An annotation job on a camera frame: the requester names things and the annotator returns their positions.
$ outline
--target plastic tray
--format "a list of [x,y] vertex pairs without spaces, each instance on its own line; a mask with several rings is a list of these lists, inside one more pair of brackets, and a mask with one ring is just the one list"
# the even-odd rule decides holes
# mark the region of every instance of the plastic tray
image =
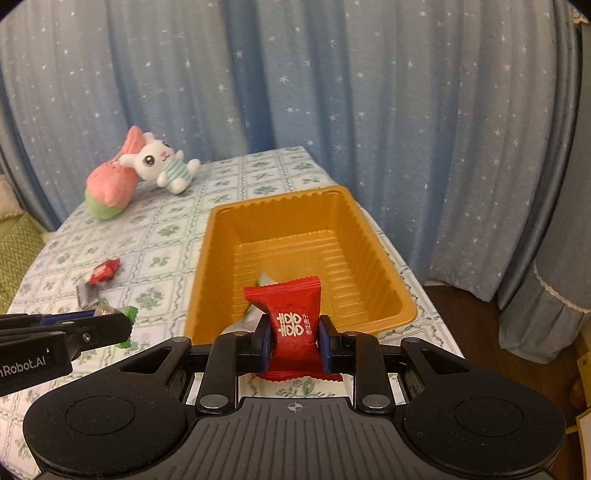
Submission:
[[340,332],[376,334],[412,322],[417,308],[345,187],[303,190],[215,207],[184,334],[211,343],[248,307],[242,289],[318,275],[321,314]]

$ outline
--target silver candy wrapper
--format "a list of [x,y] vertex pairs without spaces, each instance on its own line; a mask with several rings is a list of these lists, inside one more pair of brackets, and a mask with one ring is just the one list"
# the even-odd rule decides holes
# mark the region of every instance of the silver candy wrapper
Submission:
[[76,285],[76,295],[82,310],[92,310],[100,302],[99,289],[85,281]]

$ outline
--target bunny ear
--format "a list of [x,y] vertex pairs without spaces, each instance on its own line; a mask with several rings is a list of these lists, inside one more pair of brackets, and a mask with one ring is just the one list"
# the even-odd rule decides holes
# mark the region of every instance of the bunny ear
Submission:
[[144,140],[147,145],[149,143],[154,142],[156,140],[156,137],[154,136],[154,134],[152,132],[146,132],[146,133],[144,133]]
[[124,166],[124,167],[130,167],[133,168],[134,167],[134,160],[135,160],[135,154],[133,153],[126,153],[124,155],[121,155],[119,157],[119,162]]

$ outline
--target pink plush toy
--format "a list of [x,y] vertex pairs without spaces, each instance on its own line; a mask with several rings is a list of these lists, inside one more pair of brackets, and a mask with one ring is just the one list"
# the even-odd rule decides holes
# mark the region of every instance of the pink plush toy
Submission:
[[101,220],[113,218],[127,207],[139,182],[139,176],[133,168],[124,167],[119,159],[124,154],[138,153],[145,145],[141,128],[131,127],[120,152],[96,167],[89,175],[85,198],[95,217]]

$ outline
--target white plush rabbit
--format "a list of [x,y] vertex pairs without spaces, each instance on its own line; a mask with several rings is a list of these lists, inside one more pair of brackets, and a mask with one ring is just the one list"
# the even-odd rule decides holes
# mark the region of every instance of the white plush rabbit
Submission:
[[170,145],[156,140],[151,132],[144,133],[144,140],[146,145],[139,153],[121,155],[121,164],[134,168],[144,180],[156,180],[159,187],[166,187],[171,193],[183,192],[197,173],[199,160],[194,158],[185,164],[182,150],[175,153]]

